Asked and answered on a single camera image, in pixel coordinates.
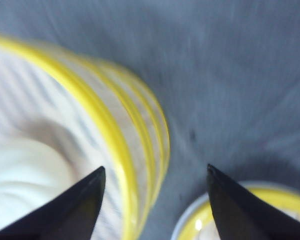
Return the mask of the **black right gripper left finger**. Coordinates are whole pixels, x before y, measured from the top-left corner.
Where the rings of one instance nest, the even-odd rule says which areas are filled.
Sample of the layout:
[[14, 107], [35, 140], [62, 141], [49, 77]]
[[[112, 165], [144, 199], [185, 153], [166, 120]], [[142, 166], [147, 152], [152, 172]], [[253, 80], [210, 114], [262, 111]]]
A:
[[103, 166], [65, 192], [0, 230], [0, 240], [89, 240], [106, 185]]

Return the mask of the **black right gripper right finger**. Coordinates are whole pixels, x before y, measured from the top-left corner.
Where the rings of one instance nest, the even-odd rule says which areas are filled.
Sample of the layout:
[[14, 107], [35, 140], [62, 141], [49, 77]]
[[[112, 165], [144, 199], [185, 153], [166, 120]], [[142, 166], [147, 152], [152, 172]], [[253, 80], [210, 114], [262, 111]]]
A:
[[211, 164], [207, 190], [222, 240], [300, 240], [300, 222], [261, 200]]

